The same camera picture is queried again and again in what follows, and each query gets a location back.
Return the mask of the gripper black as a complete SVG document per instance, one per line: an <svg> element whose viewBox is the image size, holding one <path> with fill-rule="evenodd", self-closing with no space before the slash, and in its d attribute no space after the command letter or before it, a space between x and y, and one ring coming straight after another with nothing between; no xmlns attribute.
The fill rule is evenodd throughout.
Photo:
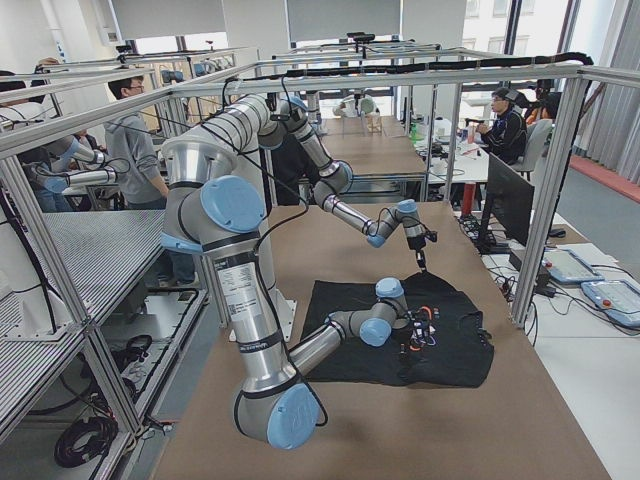
<svg viewBox="0 0 640 480"><path fill-rule="evenodd" d="M431 307L419 307L407 313L407 325L400 330L400 354L420 352L425 347L437 344L433 320L438 310Z"/></svg>
<svg viewBox="0 0 640 480"><path fill-rule="evenodd" d="M426 257L422 250L427 242L437 242L438 232L433 230L426 230L425 232L418 232L414 235L407 236L407 244L410 250L415 251L416 263L421 272L426 272Z"/></svg>

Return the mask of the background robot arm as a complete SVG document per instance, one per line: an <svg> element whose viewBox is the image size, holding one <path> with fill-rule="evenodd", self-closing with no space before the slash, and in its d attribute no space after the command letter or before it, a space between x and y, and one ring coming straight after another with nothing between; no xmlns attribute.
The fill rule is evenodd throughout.
<svg viewBox="0 0 640 480"><path fill-rule="evenodd" d="M62 193L74 186L113 184L116 170L108 165L107 156L91 149L69 135L44 145L44 149L58 158L60 165L53 171L42 164L27 167L29 179L53 193Z"/></svg>

